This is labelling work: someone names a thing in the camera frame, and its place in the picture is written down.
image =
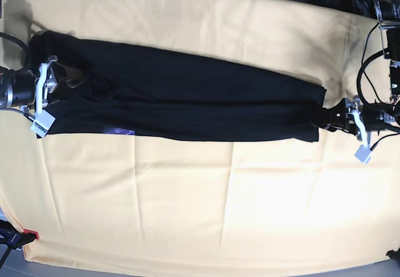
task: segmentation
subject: beige tablecloth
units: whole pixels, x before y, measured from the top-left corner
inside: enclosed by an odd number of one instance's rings
[[[356,93],[374,21],[283,0],[4,0],[0,30],[50,29],[228,59]],[[0,45],[0,65],[20,51]],[[381,49],[371,37],[367,55]],[[388,63],[369,76],[389,96]],[[373,101],[370,87],[366,96]],[[137,276],[289,276],[386,259],[400,246],[399,140],[372,161],[356,138],[185,143],[117,135],[36,139],[0,113],[0,207],[39,232],[26,259]]]

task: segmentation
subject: black pants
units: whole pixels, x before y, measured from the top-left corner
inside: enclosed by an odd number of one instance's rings
[[[162,49],[80,40],[46,32],[32,38],[32,63],[56,55],[86,79],[67,101],[46,108],[48,134],[108,128],[183,141],[317,141],[312,118],[325,89],[242,64]]]

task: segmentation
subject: yellow fabric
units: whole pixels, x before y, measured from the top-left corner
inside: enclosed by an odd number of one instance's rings
[[[51,29],[228,59],[356,93],[374,21],[282,0],[4,0],[0,30]],[[1,43],[0,64],[20,66]],[[367,55],[381,49],[375,32]],[[388,62],[367,70],[389,96]],[[366,96],[373,101],[370,87]],[[289,276],[386,259],[399,248],[399,140],[364,166],[354,136],[185,143],[115,135],[38,140],[0,113],[0,207],[39,232],[26,259],[136,276]]]

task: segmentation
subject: black garment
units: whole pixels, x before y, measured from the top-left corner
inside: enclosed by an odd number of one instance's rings
[[[45,32],[29,44],[34,67],[56,55],[86,80],[46,108],[48,134],[101,133],[184,141],[317,141],[312,118],[325,89],[242,64],[162,49],[80,40]]]

